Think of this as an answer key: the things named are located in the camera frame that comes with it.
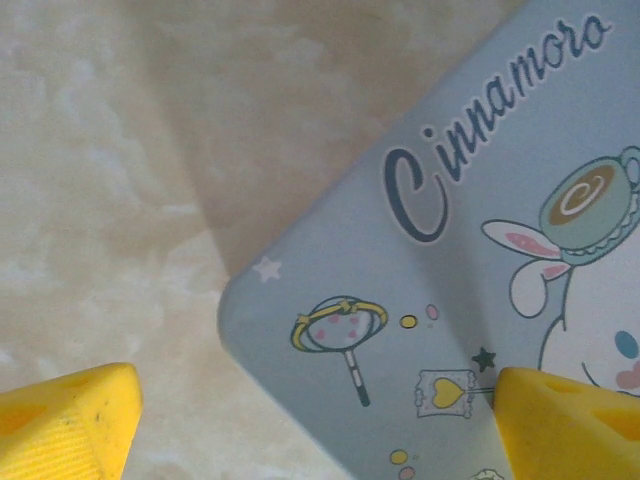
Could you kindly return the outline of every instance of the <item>white marble table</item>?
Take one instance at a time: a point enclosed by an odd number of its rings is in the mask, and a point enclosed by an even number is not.
[[[522,1],[0,2],[0,390],[133,362],[126,479],[345,478],[218,299]]]

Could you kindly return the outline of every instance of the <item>pink bunny ears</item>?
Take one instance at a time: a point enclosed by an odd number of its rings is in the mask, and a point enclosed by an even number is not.
[[[513,274],[509,297],[523,317],[538,316],[547,304],[547,283],[571,269],[561,260],[560,248],[542,232],[516,222],[491,220],[482,225],[482,231],[497,244],[537,259]]]

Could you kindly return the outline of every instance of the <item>dark star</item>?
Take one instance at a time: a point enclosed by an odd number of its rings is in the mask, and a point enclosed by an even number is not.
[[[482,373],[487,367],[495,368],[495,364],[493,363],[493,359],[495,357],[495,353],[487,352],[484,347],[480,347],[480,353],[474,357],[471,357],[471,360],[478,364],[478,366],[480,367],[480,373]]]

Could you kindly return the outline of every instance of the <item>yellow triangle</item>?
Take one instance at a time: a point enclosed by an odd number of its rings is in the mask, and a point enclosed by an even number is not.
[[[494,411],[516,480],[640,479],[640,399],[526,368]]]
[[[0,479],[119,479],[141,413],[126,363],[0,394]]]

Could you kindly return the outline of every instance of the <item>light blue tin box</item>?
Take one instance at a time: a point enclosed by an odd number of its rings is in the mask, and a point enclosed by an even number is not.
[[[639,182],[640,1],[532,0],[233,279],[220,334],[355,478],[511,479],[501,368],[640,396]]]

